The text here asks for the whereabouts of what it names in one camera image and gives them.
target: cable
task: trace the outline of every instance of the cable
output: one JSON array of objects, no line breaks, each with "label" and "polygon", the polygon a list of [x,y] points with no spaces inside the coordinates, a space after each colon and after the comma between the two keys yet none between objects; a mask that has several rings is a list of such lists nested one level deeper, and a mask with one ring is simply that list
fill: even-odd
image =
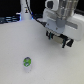
[{"label": "cable", "polygon": [[42,24],[42,25],[45,27],[46,23],[37,20],[37,18],[36,18],[34,15],[32,15],[31,10],[30,10],[30,8],[29,8],[29,6],[28,6],[28,1],[27,1],[27,0],[25,0],[25,1],[26,1],[26,5],[27,5],[27,8],[28,8],[28,10],[29,10],[30,15],[31,15],[37,22],[39,22],[40,24]]}]

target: white surface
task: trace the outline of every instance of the white surface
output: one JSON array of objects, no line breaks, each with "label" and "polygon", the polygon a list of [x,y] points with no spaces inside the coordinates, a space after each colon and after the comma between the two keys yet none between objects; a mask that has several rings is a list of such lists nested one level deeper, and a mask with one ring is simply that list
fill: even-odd
[{"label": "white surface", "polygon": [[[45,33],[34,20],[0,24],[0,84],[84,84],[84,39],[62,49]],[[30,73],[25,57],[32,59]]]}]

